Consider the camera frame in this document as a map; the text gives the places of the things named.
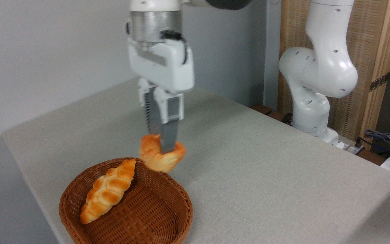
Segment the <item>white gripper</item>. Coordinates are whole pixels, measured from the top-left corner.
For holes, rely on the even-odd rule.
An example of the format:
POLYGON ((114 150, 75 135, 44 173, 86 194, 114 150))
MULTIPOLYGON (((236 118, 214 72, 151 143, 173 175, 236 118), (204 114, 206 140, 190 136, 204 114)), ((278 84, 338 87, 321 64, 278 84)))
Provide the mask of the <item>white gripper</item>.
POLYGON ((181 21, 133 20, 127 22, 126 32, 130 67, 143 77, 138 94, 148 133, 160 134, 161 153, 172 152, 178 122, 184 118, 182 93, 194 86, 193 56, 182 36, 181 21))

